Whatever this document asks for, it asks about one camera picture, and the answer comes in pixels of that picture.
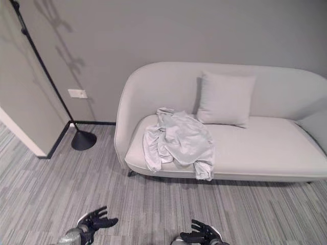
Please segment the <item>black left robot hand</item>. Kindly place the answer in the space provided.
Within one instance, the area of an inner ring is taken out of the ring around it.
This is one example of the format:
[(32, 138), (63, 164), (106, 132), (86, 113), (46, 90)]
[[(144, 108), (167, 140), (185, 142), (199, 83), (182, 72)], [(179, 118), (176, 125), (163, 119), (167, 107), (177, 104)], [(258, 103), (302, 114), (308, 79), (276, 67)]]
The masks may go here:
[(106, 229), (115, 226), (119, 219), (107, 217), (107, 206), (103, 206), (95, 211), (83, 215), (77, 222), (77, 228), (82, 232), (82, 244), (91, 244), (94, 241), (94, 234), (99, 229)]

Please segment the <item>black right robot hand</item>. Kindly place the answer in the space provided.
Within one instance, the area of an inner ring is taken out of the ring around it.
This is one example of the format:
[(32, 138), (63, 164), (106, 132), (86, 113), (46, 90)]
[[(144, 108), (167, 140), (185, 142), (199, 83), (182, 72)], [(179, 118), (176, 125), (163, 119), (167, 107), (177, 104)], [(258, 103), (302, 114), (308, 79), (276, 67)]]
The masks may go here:
[(198, 220), (192, 220), (191, 228), (193, 229), (191, 233), (180, 233), (181, 239), (186, 243), (221, 244), (223, 242), (219, 232)]

